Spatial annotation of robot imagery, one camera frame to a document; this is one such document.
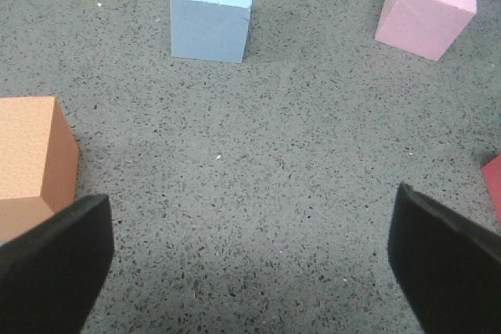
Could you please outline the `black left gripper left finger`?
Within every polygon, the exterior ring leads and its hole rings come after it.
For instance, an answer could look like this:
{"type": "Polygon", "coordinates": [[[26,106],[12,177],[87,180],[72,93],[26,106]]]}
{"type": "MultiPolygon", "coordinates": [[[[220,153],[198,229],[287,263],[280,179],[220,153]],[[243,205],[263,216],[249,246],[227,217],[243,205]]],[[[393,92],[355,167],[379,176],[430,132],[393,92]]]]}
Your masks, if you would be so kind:
{"type": "Polygon", "coordinates": [[[1,331],[79,333],[114,255],[109,198],[85,196],[1,247],[1,331]]]}

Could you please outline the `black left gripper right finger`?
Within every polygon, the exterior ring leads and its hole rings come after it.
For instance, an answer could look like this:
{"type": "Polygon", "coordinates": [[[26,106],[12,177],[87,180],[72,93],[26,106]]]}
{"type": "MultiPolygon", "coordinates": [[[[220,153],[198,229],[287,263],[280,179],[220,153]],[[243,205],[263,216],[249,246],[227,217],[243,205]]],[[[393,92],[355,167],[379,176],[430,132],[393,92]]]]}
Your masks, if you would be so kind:
{"type": "Polygon", "coordinates": [[[500,237],[400,184],[391,269],[425,333],[500,331],[500,237]]]}

